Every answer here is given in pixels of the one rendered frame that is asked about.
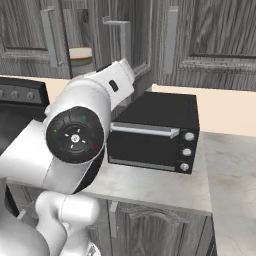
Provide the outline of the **open grey wood cabinet door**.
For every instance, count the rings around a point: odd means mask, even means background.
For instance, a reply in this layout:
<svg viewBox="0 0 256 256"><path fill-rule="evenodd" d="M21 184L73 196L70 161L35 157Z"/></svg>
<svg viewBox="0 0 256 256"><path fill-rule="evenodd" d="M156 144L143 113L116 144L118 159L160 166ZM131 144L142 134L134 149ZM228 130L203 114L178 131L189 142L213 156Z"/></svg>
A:
<svg viewBox="0 0 256 256"><path fill-rule="evenodd" d="M121 59L120 29L104 25L102 18L131 23L131 67L146 64L151 67L151 36L153 0L88 0L89 25L92 36L93 63L96 70ZM135 78L135 92L139 97L152 84L152 69Z"/></svg>

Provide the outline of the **grey wood base cabinet door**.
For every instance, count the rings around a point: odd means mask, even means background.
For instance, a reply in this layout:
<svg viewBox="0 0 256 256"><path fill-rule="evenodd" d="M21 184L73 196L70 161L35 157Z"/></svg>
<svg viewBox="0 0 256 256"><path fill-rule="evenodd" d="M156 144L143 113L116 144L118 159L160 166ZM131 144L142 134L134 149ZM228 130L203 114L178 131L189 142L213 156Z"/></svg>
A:
<svg viewBox="0 0 256 256"><path fill-rule="evenodd" d="M113 256L213 256L210 216L118 202Z"/></svg>

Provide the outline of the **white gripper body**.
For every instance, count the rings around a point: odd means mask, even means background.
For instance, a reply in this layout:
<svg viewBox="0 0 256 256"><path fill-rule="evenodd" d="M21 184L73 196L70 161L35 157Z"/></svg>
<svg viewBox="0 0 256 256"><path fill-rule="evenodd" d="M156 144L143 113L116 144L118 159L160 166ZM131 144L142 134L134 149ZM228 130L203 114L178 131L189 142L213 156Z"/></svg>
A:
<svg viewBox="0 0 256 256"><path fill-rule="evenodd" d="M126 59L117 62L117 77L119 82L131 83L135 81L133 69Z"/></svg>

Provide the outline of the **black toaster oven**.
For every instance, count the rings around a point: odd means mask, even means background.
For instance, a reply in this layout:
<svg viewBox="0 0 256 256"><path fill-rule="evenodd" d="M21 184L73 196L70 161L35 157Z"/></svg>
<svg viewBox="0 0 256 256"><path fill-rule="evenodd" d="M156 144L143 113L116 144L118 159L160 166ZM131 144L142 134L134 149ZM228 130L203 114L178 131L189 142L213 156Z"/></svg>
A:
<svg viewBox="0 0 256 256"><path fill-rule="evenodd" d="M197 98L188 94L146 92L131 103L112 122L179 128L173 139L146 134L110 132L107 141L108 161L113 164L190 174L200 132ZM185 134L195 135L192 141ZM184 156L189 148L191 156ZM180 169L187 163L189 169Z"/></svg>

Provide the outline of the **white bowl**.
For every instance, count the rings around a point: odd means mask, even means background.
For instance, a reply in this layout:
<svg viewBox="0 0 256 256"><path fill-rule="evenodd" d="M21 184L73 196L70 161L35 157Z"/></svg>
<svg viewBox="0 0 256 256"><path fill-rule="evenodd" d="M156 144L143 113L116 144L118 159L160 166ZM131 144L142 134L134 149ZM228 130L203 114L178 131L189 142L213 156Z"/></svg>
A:
<svg viewBox="0 0 256 256"><path fill-rule="evenodd" d="M94 70L92 49L75 47L69 49L72 72L74 76L89 73Z"/></svg>

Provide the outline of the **black stove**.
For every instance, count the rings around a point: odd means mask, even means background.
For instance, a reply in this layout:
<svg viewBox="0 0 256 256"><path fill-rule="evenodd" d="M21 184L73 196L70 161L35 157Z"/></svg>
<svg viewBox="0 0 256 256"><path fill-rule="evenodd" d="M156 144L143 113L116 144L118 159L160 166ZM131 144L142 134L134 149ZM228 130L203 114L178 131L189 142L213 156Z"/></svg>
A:
<svg viewBox="0 0 256 256"><path fill-rule="evenodd" d="M12 91L18 91L17 99L12 97ZM28 92L33 92L33 100L28 100ZM0 156L31 120L45 119L49 104L44 82L0 77Z"/></svg>

